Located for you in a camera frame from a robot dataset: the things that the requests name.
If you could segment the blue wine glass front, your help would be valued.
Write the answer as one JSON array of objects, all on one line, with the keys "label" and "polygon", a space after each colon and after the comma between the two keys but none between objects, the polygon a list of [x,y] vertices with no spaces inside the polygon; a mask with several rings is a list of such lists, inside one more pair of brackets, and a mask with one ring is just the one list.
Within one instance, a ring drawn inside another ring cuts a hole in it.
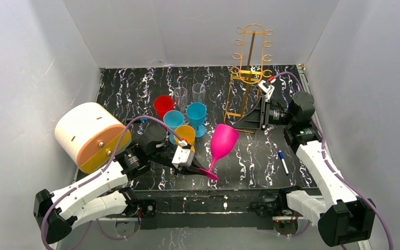
[{"label": "blue wine glass front", "polygon": [[163,122],[172,130],[185,124],[184,115],[177,110],[170,110],[165,113]]}]

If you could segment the blue wine glass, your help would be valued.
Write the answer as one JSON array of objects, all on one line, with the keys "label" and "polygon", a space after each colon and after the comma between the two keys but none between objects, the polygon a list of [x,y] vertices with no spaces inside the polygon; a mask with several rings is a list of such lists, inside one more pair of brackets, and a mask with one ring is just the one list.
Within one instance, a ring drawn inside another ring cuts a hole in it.
[{"label": "blue wine glass", "polygon": [[185,124],[184,115],[177,110],[170,110],[165,113],[163,122],[172,130]]},{"label": "blue wine glass", "polygon": [[202,137],[206,132],[203,125],[206,120],[206,112],[206,106],[200,102],[191,103],[186,109],[188,121],[195,130],[196,138]]}]

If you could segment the yellow wine glass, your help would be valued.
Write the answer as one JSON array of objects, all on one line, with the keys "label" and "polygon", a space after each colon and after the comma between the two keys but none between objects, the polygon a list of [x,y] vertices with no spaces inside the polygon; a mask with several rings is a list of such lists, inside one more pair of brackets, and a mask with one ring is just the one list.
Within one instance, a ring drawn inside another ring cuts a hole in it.
[{"label": "yellow wine glass", "polygon": [[184,124],[175,129],[175,132],[182,138],[186,139],[186,141],[191,144],[191,151],[195,153],[195,130],[190,125]]}]

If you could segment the red wine glass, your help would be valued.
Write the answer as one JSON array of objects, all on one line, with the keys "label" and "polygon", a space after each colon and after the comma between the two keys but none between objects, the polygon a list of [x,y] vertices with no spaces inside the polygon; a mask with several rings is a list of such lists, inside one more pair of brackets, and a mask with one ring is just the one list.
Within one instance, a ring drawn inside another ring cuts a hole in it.
[{"label": "red wine glass", "polygon": [[163,118],[167,112],[174,110],[174,101],[172,97],[168,95],[157,97],[153,105],[157,115],[161,118]]}]

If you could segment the pink wine glass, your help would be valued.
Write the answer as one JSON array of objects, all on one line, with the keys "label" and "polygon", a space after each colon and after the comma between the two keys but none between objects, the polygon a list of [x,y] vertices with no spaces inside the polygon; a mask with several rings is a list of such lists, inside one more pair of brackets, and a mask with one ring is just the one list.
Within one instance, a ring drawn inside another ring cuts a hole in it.
[{"label": "pink wine glass", "polygon": [[233,150],[239,139],[239,135],[239,131],[234,127],[224,123],[218,124],[210,141],[211,164],[208,170],[200,169],[200,171],[212,180],[219,180],[219,178],[213,174],[212,169],[218,160],[227,156]]}]

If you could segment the clear champagne flute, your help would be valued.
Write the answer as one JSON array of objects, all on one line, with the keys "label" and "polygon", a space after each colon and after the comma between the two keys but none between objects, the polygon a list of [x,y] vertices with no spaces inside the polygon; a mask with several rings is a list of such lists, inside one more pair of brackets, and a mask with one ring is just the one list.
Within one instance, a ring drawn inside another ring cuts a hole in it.
[{"label": "clear champagne flute", "polygon": [[173,93],[176,105],[182,113],[185,112],[188,103],[187,89],[185,87],[177,87]]},{"label": "clear champagne flute", "polygon": [[192,86],[193,102],[203,103],[205,100],[206,88],[202,83],[195,83]]}]

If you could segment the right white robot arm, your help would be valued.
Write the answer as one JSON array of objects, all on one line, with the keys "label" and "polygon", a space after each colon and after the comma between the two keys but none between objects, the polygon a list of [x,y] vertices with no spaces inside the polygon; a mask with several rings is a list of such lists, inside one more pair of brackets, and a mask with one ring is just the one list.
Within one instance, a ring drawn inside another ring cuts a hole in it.
[{"label": "right white robot arm", "polygon": [[271,202],[251,203],[250,209],[262,215],[296,212],[319,230],[322,240],[330,247],[368,240],[372,233],[375,213],[372,201],[362,199],[340,179],[332,162],[322,149],[322,136],[312,116],[314,97],[307,92],[293,95],[288,107],[260,97],[253,109],[234,123],[241,131],[262,130],[268,124],[283,125],[288,146],[304,163],[323,196],[319,201],[302,187],[279,189]]}]

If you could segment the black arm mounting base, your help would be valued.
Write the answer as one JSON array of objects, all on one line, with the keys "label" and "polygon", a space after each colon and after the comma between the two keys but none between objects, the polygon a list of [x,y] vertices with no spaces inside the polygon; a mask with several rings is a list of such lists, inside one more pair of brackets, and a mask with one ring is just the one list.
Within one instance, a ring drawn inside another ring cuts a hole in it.
[{"label": "black arm mounting base", "polygon": [[278,210],[278,189],[136,191],[142,203],[141,228],[256,228],[293,231],[303,216]]}]

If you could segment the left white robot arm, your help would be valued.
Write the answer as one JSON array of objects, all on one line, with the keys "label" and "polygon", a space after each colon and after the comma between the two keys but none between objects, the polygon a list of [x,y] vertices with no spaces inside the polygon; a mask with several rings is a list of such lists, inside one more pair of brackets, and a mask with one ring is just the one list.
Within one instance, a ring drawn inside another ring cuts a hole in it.
[{"label": "left white robot arm", "polygon": [[154,216],[154,200],[141,201],[126,184],[151,169],[151,163],[174,169],[175,174],[204,175],[194,156],[196,133],[182,125],[175,132],[187,146],[166,143],[167,131],[152,126],[138,140],[119,152],[108,167],[101,167],[72,185],[35,196],[33,214],[45,246],[61,241],[76,227],[110,215]]}]

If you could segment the blue white marker pen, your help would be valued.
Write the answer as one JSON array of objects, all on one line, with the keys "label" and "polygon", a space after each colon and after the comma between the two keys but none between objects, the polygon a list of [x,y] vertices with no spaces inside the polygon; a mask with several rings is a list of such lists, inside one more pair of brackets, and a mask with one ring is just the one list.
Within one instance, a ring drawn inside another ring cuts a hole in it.
[{"label": "blue white marker pen", "polygon": [[281,160],[281,163],[282,163],[283,169],[284,169],[284,171],[285,171],[285,174],[288,176],[288,175],[290,174],[290,172],[289,172],[288,167],[287,167],[287,165],[286,165],[283,151],[279,151],[279,152],[278,152],[278,155],[279,155],[279,158],[280,158],[280,160]]}]

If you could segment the white orange cylinder spool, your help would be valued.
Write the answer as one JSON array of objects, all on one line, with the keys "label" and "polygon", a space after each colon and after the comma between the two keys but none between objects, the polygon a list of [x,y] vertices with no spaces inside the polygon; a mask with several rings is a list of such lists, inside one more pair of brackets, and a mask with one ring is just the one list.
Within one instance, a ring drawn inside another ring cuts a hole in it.
[{"label": "white orange cylinder spool", "polygon": [[102,105],[88,102],[58,121],[55,139],[82,172],[92,174],[107,164],[125,127]]}]

